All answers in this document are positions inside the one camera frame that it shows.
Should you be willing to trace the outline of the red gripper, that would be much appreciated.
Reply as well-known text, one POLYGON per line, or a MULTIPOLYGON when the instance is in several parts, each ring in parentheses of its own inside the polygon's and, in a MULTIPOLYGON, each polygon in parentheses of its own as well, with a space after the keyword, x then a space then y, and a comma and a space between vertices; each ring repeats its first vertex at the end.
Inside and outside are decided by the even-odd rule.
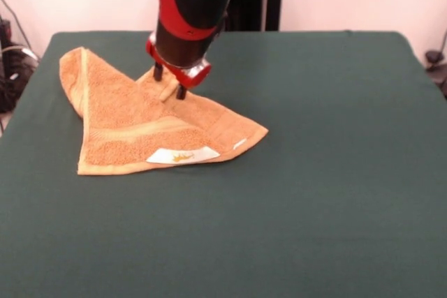
POLYGON ((156 32, 153 31, 149 35, 146 42, 146 51, 153 58, 154 71, 153 77, 155 80, 162 80, 163 70, 169 70, 179 82, 177 89, 177 99, 185 99, 186 89, 190 89, 198 86, 209 74, 212 69, 212 65, 202 58, 195 66, 190 68, 179 68, 174 66, 161 58, 160 54, 156 50, 156 32))

